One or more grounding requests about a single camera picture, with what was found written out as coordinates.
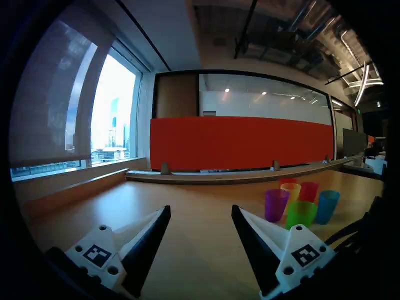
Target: red acoustic panel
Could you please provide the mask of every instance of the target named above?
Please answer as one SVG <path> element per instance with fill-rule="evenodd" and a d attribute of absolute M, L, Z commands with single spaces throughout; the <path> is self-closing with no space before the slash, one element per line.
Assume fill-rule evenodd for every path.
<path fill-rule="evenodd" d="M 333 158 L 332 126 L 241 116 L 155 118 L 150 165 L 171 170 L 246 169 Z"/>

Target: recessed light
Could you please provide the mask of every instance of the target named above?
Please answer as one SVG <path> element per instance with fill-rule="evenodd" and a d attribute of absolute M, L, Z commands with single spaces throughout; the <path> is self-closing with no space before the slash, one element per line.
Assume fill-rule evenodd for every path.
<path fill-rule="evenodd" d="M 332 100 L 332 102 L 335 103 L 335 104 L 337 104 L 337 105 L 339 105 L 339 106 L 342 106 L 342 105 L 343 105 L 343 104 L 341 104 L 340 102 L 337 102 L 337 101 L 335 101 L 335 100 Z"/>

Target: sky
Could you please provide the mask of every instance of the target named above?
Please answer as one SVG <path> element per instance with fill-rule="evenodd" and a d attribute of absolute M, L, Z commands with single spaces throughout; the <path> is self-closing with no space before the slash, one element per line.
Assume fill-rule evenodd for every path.
<path fill-rule="evenodd" d="M 100 73 L 91 117 L 91 141 L 94 148 L 104 147 L 112 127 L 111 102 L 118 99 L 116 112 L 116 143 L 122 145 L 124 124 L 130 130 L 131 108 L 136 76 L 107 55 Z"/>

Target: office desk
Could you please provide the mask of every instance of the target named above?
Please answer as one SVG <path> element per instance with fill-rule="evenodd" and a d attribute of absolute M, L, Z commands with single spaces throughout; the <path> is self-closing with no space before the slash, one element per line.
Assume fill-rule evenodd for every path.
<path fill-rule="evenodd" d="M 383 182 L 327 170 L 297 178 L 334 189 L 341 198 L 328 225 L 311 225 L 322 240 L 361 218 Z M 68 249 L 93 227 L 113 229 L 164 205 L 171 220 L 143 286 L 141 299 L 259 299 L 259 287 L 231 219 L 237 204 L 260 217 L 264 192 L 278 181 L 237 185 L 172 185 L 127 181 L 30 224 L 38 246 Z"/>
<path fill-rule="evenodd" d="M 345 163 L 343 165 L 343 168 L 348 169 L 348 170 L 365 172 L 365 173 L 374 173 L 374 168 L 372 166 L 370 166 L 368 163 L 364 163 L 364 162 L 362 162 L 360 165 L 358 165 L 355 161 L 350 161 L 348 163 Z"/>

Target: roller shade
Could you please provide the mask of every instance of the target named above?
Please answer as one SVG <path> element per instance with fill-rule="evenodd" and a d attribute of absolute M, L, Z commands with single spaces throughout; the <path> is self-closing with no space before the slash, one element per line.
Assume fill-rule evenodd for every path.
<path fill-rule="evenodd" d="M 12 168 L 90 158 L 96 87 L 114 39 L 74 5 L 44 33 L 14 98 L 9 131 Z"/>

